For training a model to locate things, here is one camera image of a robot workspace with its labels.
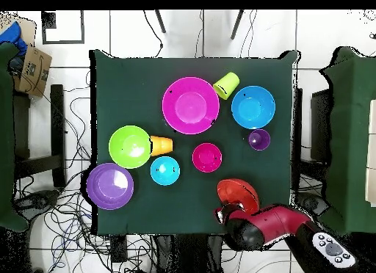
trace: pink bowl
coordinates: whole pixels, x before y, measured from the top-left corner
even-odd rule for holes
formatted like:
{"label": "pink bowl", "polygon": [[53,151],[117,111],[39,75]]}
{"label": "pink bowl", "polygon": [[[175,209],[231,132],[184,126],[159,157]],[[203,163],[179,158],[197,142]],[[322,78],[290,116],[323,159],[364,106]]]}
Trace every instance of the pink bowl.
{"label": "pink bowl", "polygon": [[195,77],[173,82],[162,99],[167,123],[183,134],[199,134],[212,126],[220,111],[220,100],[213,86]]}
{"label": "pink bowl", "polygon": [[201,172],[214,172],[222,163],[222,153],[216,145],[204,142],[193,150],[192,161]]}

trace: purple plate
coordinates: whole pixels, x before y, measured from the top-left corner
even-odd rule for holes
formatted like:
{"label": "purple plate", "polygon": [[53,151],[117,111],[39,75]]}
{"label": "purple plate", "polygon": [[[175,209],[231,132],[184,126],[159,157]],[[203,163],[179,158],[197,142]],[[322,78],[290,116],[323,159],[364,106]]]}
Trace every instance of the purple plate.
{"label": "purple plate", "polygon": [[99,208],[113,210],[127,204],[133,195],[133,178],[114,163],[98,165],[87,178],[86,191]]}

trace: remote control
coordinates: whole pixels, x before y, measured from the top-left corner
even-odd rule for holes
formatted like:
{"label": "remote control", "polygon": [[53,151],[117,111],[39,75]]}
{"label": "remote control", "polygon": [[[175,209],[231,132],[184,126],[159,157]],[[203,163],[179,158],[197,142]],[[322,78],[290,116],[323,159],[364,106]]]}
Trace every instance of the remote control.
{"label": "remote control", "polygon": [[315,233],[312,243],[336,268],[350,268],[355,264],[355,257],[327,233]]}

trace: blue bowl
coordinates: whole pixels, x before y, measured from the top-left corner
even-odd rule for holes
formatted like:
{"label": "blue bowl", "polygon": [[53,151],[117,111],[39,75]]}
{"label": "blue bowl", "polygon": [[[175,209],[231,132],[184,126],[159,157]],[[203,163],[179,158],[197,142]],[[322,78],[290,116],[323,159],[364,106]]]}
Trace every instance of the blue bowl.
{"label": "blue bowl", "polygon": [[263,87],[245,87],[232,100],[231,111],[235,121],[242,127],[262,128],[274,116],[274,98]]}
{"label": "blue bowl", "polygon": [[161,186],[169,186],[178,180],[180,167],[170,156],[161,156],[154,160],[150,167],[150,175]]}

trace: yellow cup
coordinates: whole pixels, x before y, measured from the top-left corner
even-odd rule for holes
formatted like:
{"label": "yellow cup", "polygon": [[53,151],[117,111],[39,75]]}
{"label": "yellow cup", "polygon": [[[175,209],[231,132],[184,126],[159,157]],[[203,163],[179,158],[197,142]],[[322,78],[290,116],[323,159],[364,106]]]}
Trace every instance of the yellow cup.
{"label": "yellow cup", "polygon": [[233,72],[229,72],[215,83],[213,88],[218,96],[226,100],[239,85],[239,82],[238,76]]}
{"label": "yellow cup", "polygon": [[173,150],[173,140],[170,138],[150,136],[153,143],[151,149],[151,156],[158,156],[159,154],[169,153]]}

